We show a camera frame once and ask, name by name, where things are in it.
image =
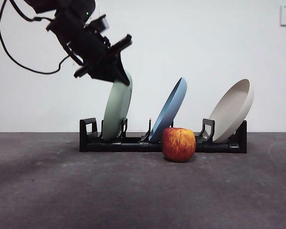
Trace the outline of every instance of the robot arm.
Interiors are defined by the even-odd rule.
[[[36,13],[56,10],[55,18],[47,26],[64,50],[81,68],[74,74],[81,77],[88,73],[91,78],[124,84],[130,82],[121,61],[121,51],[132,44],[131,35],[111,46],[101,32],[108,28],[106,15],[86,24],[95,10],[94,0],[25,0]]]

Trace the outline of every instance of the white wall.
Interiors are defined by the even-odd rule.
[[[24,1],[16,2],[34,15]],[[146,131],[149,118],[155,122],[180,77],[188,91],[175,126],[199,131],[224,93],[248,78],[255,85],[249,131],[286,131],[286,28],[279,26],[286,0],[97,2],[100,14],[107,14],[104,35],[112,44],[133,36],[122,52],[134,81],[129,131]],[[43,71],[55,70],[66,56],[47,24],[22,20],[9,3],[2,19],[9,51]],[[75,79],[77,69],[67,60],[55,75],[34,74],[12,63],[0,44],[0,132],[76,132],[87,117],[100,126],[112,84],[88,75]]]

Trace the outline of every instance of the light green plate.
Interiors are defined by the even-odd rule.
[[[127,117],[132,97],[133,81],[128,72],[129,86],[115,80],[107,101],[102,134],[104,141],[114,140],[121,132],[120,122]]]

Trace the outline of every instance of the blue plate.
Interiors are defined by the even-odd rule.
[[[162,132],[173,122],[186,93],[186,81],[180,78],[170,96],[166,100],[154,126],[149,135],[150,143],[158,143],[162,138]]]

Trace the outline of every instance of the apple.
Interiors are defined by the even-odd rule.
[[[175,162],[185,162],[195,153],[196,138],[193,131],[184,128],[166,128],[162,134],[162,153]]]

